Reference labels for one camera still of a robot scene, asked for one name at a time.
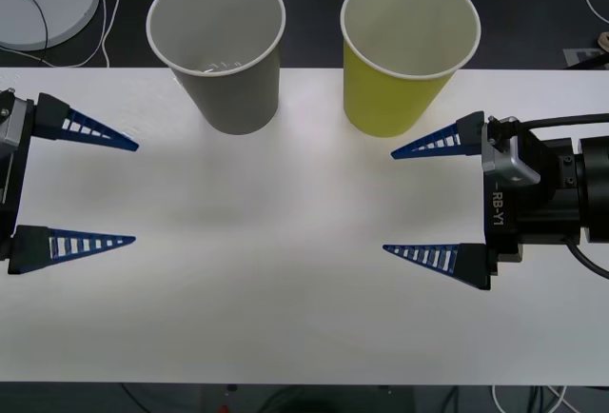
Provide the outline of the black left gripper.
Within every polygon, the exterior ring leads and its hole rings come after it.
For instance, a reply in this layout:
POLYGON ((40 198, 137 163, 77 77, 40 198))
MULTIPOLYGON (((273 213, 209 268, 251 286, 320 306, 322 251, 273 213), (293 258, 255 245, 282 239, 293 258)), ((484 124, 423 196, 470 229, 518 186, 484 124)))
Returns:
POLYGON ((11 109, 1 109, 6 114, 1 122, 1 261, 9 261, 9 275, 133 244, 136 238, 128 235, 17 225, 32 134, 127 151, 136 151, 139 145, 49 94, 39 94, 36 108, 30 99, 10 101, 11 109))

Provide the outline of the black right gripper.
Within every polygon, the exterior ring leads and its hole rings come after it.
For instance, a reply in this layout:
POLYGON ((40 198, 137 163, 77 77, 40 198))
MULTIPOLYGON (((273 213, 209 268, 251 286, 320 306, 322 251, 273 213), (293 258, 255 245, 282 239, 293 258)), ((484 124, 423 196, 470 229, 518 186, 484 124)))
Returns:
MULTIPOLYGON (((394 160, 481 155, 484 112, 472 112, 391 152, 394 160)), ((383 245, 383 250, 478 290, 491 289, 497 263, 518 263, 526 245, 580 239, 578 160, 569 138, 526 131, 482 144, 485 244, 383 245)))

